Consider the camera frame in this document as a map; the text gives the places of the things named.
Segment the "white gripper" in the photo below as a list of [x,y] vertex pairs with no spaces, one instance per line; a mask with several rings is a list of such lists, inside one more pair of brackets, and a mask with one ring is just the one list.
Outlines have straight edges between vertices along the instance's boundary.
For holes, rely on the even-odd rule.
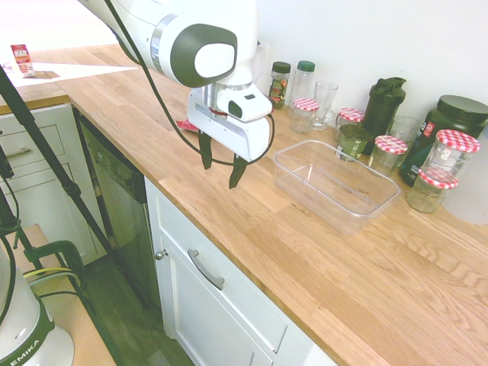
[[258,88],[219,90],[218,116],[204,101],[204,90],[193,88],[188,100],[188,119],[196,126],[201,161],[204,169],[212,166],[211,141],[215,139],[235,153],[229,189],[235,188],[243,176],[248,162],[257,159],[267,148],[270,127],[265,116],[271,113],[271,102]]

